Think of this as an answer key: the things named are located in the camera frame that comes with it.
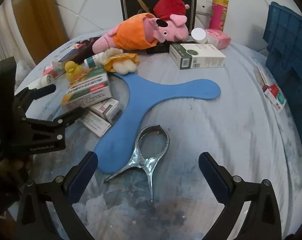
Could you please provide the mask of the white blue small box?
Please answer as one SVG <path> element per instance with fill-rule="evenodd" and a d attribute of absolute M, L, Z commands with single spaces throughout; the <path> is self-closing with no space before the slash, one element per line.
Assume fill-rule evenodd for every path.
<path fill-rule="evenodd" d="M 64 69 L 65 64 L 68 61 L 72 61 L 72 59 L 77 56 L 77 54 L 78 48 L 67 48 L 52 61 L 53 68 Z"/>

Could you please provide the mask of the yellow rubber duck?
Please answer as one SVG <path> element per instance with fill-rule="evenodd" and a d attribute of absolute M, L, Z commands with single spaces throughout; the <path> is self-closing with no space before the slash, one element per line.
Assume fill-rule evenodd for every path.
<path fill-rule="evenodd" d="M 70 81 L 73 77 L 82 72 L 82 66 L 75 63 L 74 61 L 68 61 L 64 65 L 66 78 Z"/>

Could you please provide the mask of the green orange medicine box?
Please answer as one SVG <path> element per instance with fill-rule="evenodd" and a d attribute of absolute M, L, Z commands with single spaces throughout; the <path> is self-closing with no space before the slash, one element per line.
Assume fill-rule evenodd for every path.
<path fill-rule="evenodd" d="M 112 97 L 107 72 L 94 67 L 77 74 L 70 82 L 61 106 L 64 112 L 89 107 Z"/>

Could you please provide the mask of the silver metal clamp tool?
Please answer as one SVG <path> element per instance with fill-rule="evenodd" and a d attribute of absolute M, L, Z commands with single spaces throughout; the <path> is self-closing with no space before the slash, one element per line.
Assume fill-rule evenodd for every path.
<path fill-rule="evenodd" d="M 144 171 L 148 181 L 150 201 L 154 202 L 153 174 L 159 161 L 165 156 L 170 145 L 167 131 L 160 125 L 150 125 L 142 129 L 134 144 L 134 150 L 121 169 L 108 176 L 104 182 L 108 183 L 125 171 L 138 168 Z"/>

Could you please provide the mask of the pink yellow snack can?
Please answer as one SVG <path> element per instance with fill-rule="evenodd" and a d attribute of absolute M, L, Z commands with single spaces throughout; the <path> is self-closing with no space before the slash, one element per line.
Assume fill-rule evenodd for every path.
<path fill-rule="evenodd" d="M 223 31 L 229 0 L 212 0 L 209 29 Z"/>

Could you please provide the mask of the white teal medicine bottle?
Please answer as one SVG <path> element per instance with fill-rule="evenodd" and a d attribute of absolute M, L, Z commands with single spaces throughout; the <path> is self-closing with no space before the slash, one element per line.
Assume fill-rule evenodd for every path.
<path fill-rule="evenodd" d="M 91 57 L 88 57 L 87 59 L 84 60 L 84 64 L 88 68 L 100 67 L 100 66 L 104 66 L 106 60 L 107 60 L 107 56 L 105 52 L 102 52 L 99 54 L 95 54 Z"/>

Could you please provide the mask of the black framed picture box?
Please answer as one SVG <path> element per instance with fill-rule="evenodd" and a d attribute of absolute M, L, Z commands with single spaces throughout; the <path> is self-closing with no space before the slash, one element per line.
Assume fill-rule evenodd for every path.
<path fill-rule="evenodd" d="M 145 12 L 153 13 L 154 6 L 158 1 L 159 0 L 120 0 L 123 20 Z M 195 25 L 197 0 L 181 1 L 184 2 L 185 5 L 189 5 L 189 9 L 186 10 L 186 26 L 189 32 L 191 32 Z"/>

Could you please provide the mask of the red white toothpaste box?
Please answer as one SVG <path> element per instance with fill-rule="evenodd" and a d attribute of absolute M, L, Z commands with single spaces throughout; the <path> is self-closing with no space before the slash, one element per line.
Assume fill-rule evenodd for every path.
<path fill-rule="evenodd" d="M 280 113 L 286 105 L 286 98 L 281 89 L 268 78 L 261 66 L 255 67 L 255 77 L 266 98 L 269 99 L 276 111 Z"/>

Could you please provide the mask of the large white pill bottle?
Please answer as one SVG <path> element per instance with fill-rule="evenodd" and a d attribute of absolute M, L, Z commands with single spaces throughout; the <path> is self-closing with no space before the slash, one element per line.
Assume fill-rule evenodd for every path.
<path fill-rule="evenodd" d="M 40 89 L 48 85 L 54 84 L 54 77 L 51 74 L 42 76 L 27 85 L 28 89 Z"/>

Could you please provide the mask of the white round-cap bottle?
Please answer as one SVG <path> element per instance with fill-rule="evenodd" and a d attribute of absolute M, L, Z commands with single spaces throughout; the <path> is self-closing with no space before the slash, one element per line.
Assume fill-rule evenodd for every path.
<path fill-rule="evenodd" d="M 202 28 L 194 28 L 191 31 L 191 37 L 194 42 L 198 44 L 206 44 L 207 43 L 207 34 Z"/>

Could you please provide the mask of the brown wooden headboard frame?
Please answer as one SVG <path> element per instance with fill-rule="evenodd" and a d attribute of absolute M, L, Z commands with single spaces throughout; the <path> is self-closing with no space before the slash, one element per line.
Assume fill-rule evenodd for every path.
<path fill-rule="evenodd" d="M 22 39 L 38 64 L 68 41 L 56 0 L 11 0 Z"/>

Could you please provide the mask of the red plush toy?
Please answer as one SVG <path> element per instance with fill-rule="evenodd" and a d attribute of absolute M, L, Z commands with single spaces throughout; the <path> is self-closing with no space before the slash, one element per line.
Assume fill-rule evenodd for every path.
<path fill-rule="evenodd" d="M 159 0 L 154 6 L 153 12 L 156 18 L 169 21 L 171 15 L 186 16 L 186 11 L 190 8 L 182 0 Z"/>

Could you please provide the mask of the white green medicine box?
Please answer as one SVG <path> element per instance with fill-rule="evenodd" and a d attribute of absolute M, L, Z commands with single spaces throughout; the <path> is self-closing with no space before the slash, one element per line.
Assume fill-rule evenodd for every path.
<path fill-rule="evenodd" d="M 171 44 L 169 55 L 180 70 L 220 68 L 225 66 L 226 56 L 211 44 Z"/>

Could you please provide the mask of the small white green box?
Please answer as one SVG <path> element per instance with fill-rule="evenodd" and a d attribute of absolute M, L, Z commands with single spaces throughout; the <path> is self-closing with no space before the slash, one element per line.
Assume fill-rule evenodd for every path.
<path fill-rule="evenodd" d="M 85 110 L 80 120 L 85 127 L 100 138 L 111 128 L 110 123 L 90 110 Z"/>

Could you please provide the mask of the blue plastic storage crate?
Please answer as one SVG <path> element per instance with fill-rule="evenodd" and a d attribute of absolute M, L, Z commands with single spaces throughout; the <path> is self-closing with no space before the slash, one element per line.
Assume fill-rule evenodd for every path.
<path fill-rule="evenodd" d="M 302 145 L 302 16 L 272 2 L 263 39 L 266 67 L 288 101 Z"/>

